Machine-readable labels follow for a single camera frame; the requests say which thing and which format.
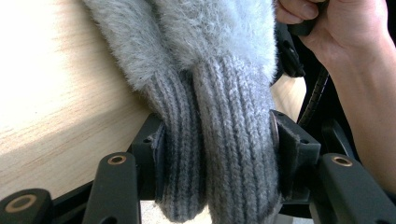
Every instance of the hand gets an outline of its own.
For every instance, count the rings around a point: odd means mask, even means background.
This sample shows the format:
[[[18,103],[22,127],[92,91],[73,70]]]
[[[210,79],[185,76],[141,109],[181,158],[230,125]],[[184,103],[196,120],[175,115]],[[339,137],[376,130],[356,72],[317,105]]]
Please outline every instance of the hand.
[[[319,0],[277,0],[276,18],[287,24],[318,16]],[[389,39],[385,0],[330,0],[309,36],[301,40],[329,69],[340,63],[362,63]]]

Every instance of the wooden surface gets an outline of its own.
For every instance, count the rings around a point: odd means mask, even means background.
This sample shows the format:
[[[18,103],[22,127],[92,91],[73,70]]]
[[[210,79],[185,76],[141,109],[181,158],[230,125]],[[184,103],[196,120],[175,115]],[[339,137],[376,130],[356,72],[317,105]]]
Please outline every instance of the wooden surface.
[[[132,93],[79,0],[15,0],[0,14],[0,199],[20,189],[56,198],[124,151],[149,109]],[[302,79],[282,77],[276,106],[297,118]]]

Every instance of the finger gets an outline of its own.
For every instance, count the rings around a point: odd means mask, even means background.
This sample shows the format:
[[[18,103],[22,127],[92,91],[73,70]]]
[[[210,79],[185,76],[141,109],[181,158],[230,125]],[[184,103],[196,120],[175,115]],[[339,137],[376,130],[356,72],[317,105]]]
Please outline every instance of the finger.
[[[289,13],[280,4],[276,5],[276,20],[285,24],[297,24],[303,21],[303,19]]]
[[[313,20],[319,14],[318,6],[307,0],[278,0],[278,4],[303,20]]]

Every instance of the ribbed knit cuff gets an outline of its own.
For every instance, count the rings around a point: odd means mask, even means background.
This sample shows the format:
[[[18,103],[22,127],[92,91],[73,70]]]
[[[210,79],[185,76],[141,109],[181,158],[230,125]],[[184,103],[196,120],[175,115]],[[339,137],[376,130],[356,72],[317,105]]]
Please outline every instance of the ribbed knit cuff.
[[[280,205],[265,68],[232,57],[193,67],[213,223],[272,223]]]
[[[155,75],[144,93],[165,124],[165,186],[158,203],[169,220],[184,222],[205,205],[203,140],[191,77]]]

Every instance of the fluffy fur trim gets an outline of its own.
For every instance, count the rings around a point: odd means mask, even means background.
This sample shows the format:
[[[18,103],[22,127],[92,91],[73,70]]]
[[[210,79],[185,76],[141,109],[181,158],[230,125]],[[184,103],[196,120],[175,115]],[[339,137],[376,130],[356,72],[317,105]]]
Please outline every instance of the fluffy fur trim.
[[[232,55],[276,70],[272,0],[154,0],[168,46],[181,68]]]
[[[172,67],[151,6],[145,0],[84,0],[135,90]]]

